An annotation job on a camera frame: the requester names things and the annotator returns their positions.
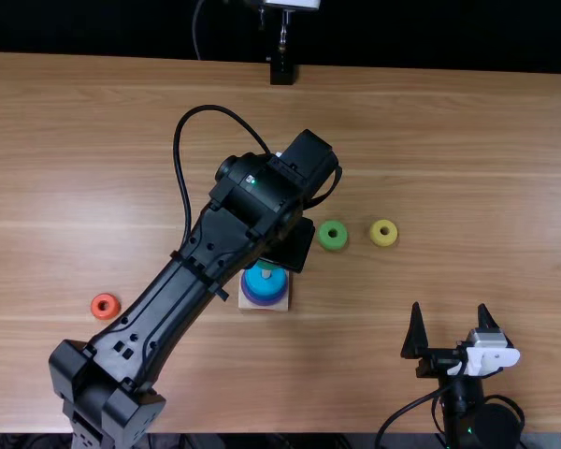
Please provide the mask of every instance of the wire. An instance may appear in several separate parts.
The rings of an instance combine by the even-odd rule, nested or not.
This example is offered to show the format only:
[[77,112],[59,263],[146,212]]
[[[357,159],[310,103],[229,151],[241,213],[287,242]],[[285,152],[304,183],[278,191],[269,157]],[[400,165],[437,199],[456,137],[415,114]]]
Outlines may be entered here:
[[502,402],[505,402],[507,405],[509,405],[512,409],[515,410],[515,412],[517,413],[517,416],[520,418],[520,432],[522,430],[524,430],[525,427],[525,415],[524,415],[524,411],[522,410],[522,408],[517,405],[517,402],[515,402],[513,399],[507,398],[506,396],[501,396],[501,395],[490,395],[487,396],[486,398],[484,398],[484,402],[488,402],[490,399],[498,399]]
[[352,445],[349,442],[349,440],[347,440],[347,437],[345,435],[343,435],[342,433],[338,433],[337,434],[337,440],[338,442],[340,442],[340,446],[344,449],[352,449]]
[[195,28],[197,27],[197,16],[199,15],[199,10],[202,8],[203,4],[204,0],[197,0],[194,9],[194,16],[191,20],[191,37],[194,41],[195,57],[197,58],[197,61],[201,61],[202,57],[200,56],[199,49],[197,48],[197,32],[195,31]]
[[[463,376],[467,365],[468,365],[468,361],[464,360],[461,364],[461,368],[459,369],[459,371],[457,371],[457,374],[455,375],[455,379],[459,379],[461,376]],[[391,416],[389,416],[388,419],[386,421],[384,421],[384,424],[381,426],[378,433],[376,434],[376,439],[374,440],[374,447],[377,448],[377,449],[381,448],[382,435],[384,435],[384,432],[386,431],[386,429],[389,428],[389,426],[391,426],[391,424],[393,424],[394,421],[396,421],[396,419],[399,416],[409,412],[412,409],[415,409],[418,405],[421,405],[421,404],[424,404],[425,402],[428,402],[430,399],[440,397],[443,393],[445,393],[446,391],[449,391],[449,389],[452,386],[453,386],[453,382],[449,382],[445,386],[433,391],[432,393],[428,393],[427,395],[422,396],[421,398],[417,398],[413,402],[410,402],[408,405],[406,405],[405,407],[397,410],[395,413],[393,413]]]
[[444,441],[442,440],[442,438],[440,437],[440,435],[439,435],[438,433],[435,433],[435,434],[434,434],[434,438],[437,439],[437,441],[440,443],[440,445],[441,445],[442,447],[444,447],[445,449],[447,449],[447,443],[444,442]]
[[266,143],[262,140],[262,138],[256,133],[251,126],[248,125],[242,118],[236,115],[231,109],[227,109],[223,106],[217,105],[203,105],[198,106],[196,108],[188,110],[185,115],[183,115],[179,123],[177,124],[177,129],[175,130],[175,136],[173,137],[172,142],[172,157],[175,164],[175,173],[177,174],[177,182],[179,183],[180,189],[180,198],[183,201],[183,207],[185,209],[185,231],[183,233],[183,240],[182,244],[186,243],[189,239],[189,234],[191,232],[191,203],[189,202],[189,194],[187,193],[187,185],[185,185],[185,179],[183,178],[183,172],[180,168],[180,132],[183,129],[183,126],[187,123],[187,121],[193,117],[198,112],[202,112],[204,110],[217,110],[223,114],[228,115],[232,119],[234,119],[237,123],[239,123],[245,130],[252,135],[256,142],[262,147],[262,150],[266,154],[270,154],[270,149],[267,147]]
[[194,442],[191,441],[191,437],[187,434],[185,434],[185,441],[189,443],[189,447],[191,447],[191,449],[195,449]]
[[186,441],[185,434],[181,433],[179,435],[179,442],[177,443],[177,449],[185,449],[185,445],[186,445],[185,441]]
[[439,397],[432,399],[432,407],[430,408],[430,412],[432,413],[432,420],[434,421],[434,425],[437,427],[440,435],[444,435],[445,432],[440,428],[439,421],[437,421],[437,402],[439,402]]

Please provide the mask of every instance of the purple ring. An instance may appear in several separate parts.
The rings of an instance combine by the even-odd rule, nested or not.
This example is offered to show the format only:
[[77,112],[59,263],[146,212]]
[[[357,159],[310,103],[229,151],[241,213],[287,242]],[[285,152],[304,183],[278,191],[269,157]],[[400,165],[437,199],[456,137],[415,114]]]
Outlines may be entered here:
[[285,282],[284,287],[274,297],[271,297],[270,299],[258,298],[252,295],[252,293],[250,292],[250,289],[247,283],[245,282],[245,273],[246,271],[243,271],[243,274],[241,275],[241,290],[243,290],[243,294],[249,301],[251,301],[253,304],[256,304],[258,306],[265,307],[265,306],[272,306],[276,304],[282,299],[282,297],[284,297],[284,294],[287,292],[287,288],[289,288],[289,283]]

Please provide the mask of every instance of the red ring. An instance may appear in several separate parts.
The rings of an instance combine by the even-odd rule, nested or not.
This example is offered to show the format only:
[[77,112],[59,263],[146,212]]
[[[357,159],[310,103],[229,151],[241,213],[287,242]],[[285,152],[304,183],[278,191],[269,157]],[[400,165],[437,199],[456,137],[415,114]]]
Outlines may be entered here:
[[101,293],[92,300],[92,313],[98,320],[109,320],[121,311],[121,303],[110,293]]

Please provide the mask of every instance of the blue ring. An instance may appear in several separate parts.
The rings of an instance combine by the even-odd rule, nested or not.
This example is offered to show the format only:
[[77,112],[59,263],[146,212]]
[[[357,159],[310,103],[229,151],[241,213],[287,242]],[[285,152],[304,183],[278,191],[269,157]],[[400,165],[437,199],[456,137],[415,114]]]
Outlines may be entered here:
[[287,273],[282,268],[270,270],[270,277],[262,277],[262,269],[255,266],[243,271],[241,289],[249,301],[258,306],[271,306],[279,302],[287,291]]

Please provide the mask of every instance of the toy ring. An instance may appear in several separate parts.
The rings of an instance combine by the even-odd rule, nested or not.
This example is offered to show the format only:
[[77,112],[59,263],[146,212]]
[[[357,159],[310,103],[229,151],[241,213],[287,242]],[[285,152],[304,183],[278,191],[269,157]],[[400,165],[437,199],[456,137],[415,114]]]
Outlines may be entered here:
[[318,230],[318,241],[329,251],[338,251],[347,244],[347,228],[337,220],[322,223]]
[[121,303],[110,293],[102,293],[92,300],[92,313],[98,320],[109,320],[121,311]]
[[389,220],[379,220],[370,227],[370,238],[378,246],[391,246],[397,235],[395,224]]

